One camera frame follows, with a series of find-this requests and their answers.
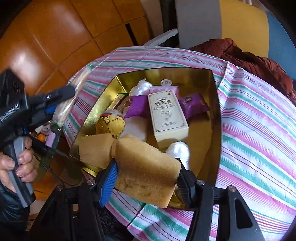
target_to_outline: striped tablecloth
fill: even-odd
[[[69,145],[115,75],[160,67],[211,69],[223,131],[216,186],[236,186],[266,241],[281,239],[296,215],[296,108],[282,94],[229,62],[182,49],[124,47],[90,64],[93,70],[64,125]],[[117,191],[106,207],[139,240],[185,240],[192,218],[192,212],[158,208]],[[214,206],[210,240],[217,223]]]

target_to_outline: yellow sponge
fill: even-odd
[[[80,160],[94,167],[106,169],[111,161],[111,147],[114,141],[110,133],[83,137],[79,145]]]
[[[119,138],[113,154],[118,190],[145,203],[168,206],[181,169],[178,160],[136,137]]]

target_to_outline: finger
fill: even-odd
[[[20,165],[16,170],[16,175],[18,177],[24,177],[31,173],[34,170],[34,164],[32,162],[29,162],[27,164]]]
[[[29,163],[33,158],[33,154],[33,149],[26,149],[20,153],[18,160],[21,164]]]
[[[31,173],[29,173],[28,175],[26,176],[23,176],[21,178],[21,181],[24,182],[24,183],[31,183],[32,181],[34,181],[37,177],[37,171],[36,169],[34,169]]]
[[[13,184],[9,178],[8,172],[6,170],[0,170],[0,181],[8,189],[10,189],[14,193],[16,193],[15,187],[13,186]]]
[[[31,140],[30,137],[26,137],[25,138],[25,147],[26,147],[26,149],[31,149],[31,147],[32,147],[32,140]]]
[[[7,155],[0,155],[0,170],[12,170],[15,162]]]

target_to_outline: pink object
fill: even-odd
[[[44,126],[44,127],[42,128],[42,130],[41,130],[41,133],[42,133],[43,135],[46,135],[46,136],[49,135],[50,132],[51,132],[51,130],[50,130],[50,124]]]
[[[160,85],[154,85],[150,87],[149,94],[161,92],[161,91],[173,91],[175,95],[178,97],[178,86],[177,85],[171,85],[171,80],[162,80],[160,82]]]
[[[54,139],[55,139],[55,133],[50,131],[49,135],[47,136],[47,140],[45,142],[45,145],[48,147],[52,147],[52,144],[54,143]]]

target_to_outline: small yellow ball with black pattern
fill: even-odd
[[[110,133],[114,139],[118,139],[125,128],[122,116],[116,112],[104,112],[96,123],[96,133]]]

